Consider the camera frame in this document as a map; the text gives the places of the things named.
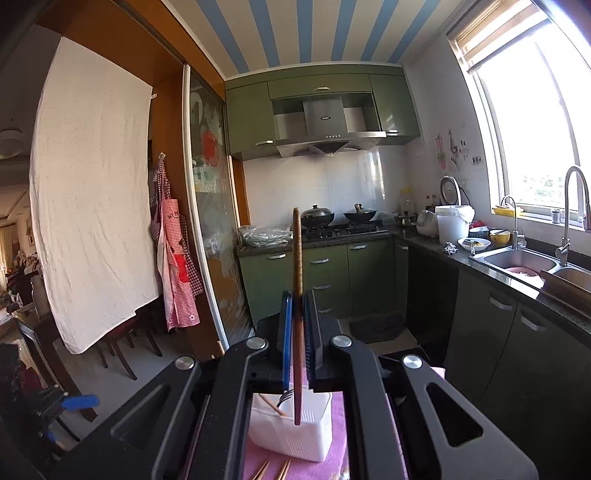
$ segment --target white plate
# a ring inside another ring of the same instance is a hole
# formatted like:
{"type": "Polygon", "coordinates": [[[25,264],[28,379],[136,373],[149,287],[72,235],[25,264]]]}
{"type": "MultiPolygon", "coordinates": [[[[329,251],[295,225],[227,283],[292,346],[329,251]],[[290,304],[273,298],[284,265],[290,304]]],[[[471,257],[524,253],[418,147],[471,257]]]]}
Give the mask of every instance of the white plate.
{"type": "Polygon", "coordinates": [[[490,240],[487,240],[486,238],[470,238],[470,237],[464,237],[464,238],[460,238],[457,243],[461,246],[464,247],[466,250],[470,251],[470,247],[471,247],[471,242],[480,242],[482,245],[479,245],[478,247],[474,247],[474,251],[475,252],[482,252],[486,247],[488,247],[491,244],[490,240]]]}

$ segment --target cabinet handle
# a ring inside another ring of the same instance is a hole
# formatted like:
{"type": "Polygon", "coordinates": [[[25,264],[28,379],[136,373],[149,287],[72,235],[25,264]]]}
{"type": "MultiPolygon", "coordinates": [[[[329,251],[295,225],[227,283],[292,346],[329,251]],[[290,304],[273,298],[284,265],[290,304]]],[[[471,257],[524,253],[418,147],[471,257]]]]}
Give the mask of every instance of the cabinet handle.
{"type": "Polygon", "coordinates": [[[500,301],[495,300],[490,295],[488,296],[488,299],[499,310],[507,310],[507,311],[513,310],[513,306],[512,305],[505,305],[504,303],[501,303],[500,301]]]}
{"type": "Polygon", "coordinates": [[[523,315],[521,316],[521,323],[523,323],[526,327],[531,328],[535,332],[543,332],[546,330],[544,325],[536,325],[534,322],[528,320],[523,315]]]}

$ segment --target range hood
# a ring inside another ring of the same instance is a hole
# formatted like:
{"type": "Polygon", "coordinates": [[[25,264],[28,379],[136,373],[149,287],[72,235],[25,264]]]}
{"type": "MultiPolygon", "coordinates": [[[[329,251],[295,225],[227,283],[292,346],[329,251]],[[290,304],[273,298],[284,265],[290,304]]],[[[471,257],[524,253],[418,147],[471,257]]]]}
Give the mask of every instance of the range hood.
{"type": "Polygon", "coordinates": [[[284,158],[369,150],[386,137],[386,132],[379,131],[349,132],[340,96],[307,98],[303,104],[308,134],[302,138],[278,140],[277,150],[284,158]]]}

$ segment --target gas stove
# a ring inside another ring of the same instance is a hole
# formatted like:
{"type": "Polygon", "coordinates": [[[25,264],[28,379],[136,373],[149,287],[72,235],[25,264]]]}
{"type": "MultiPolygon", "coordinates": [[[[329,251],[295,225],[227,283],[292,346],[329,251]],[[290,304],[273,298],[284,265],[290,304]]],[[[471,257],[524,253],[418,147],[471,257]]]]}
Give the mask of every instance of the gas stove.
{"type": "Polygon", "coordinates": [[[322,227],[302,228],[305,240],[319,240],[336,236],[359,235],[360,233],[386,232],[381,221],[367,223],[341,223],[322,227]]]}

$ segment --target hanging cloth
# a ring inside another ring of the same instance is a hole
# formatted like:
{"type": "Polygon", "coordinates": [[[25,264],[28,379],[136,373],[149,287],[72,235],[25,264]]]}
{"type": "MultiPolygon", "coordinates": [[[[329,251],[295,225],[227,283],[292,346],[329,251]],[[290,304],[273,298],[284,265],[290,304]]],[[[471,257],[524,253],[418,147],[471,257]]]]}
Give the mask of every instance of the hanging cloth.
{"type": "Polygon", "coordinates": [[[168,329],[199,323],[195,296],[204,292],[203,280],[191,258],[187,241],[187,224],[178,212],[178,201],[171,198],[170,182],[160,154],[154,172],[156,193],[150,206],[156,207],[152,219],[152,236],[157,243],[157,264],[162,278],[164,310],[168,329]]]}

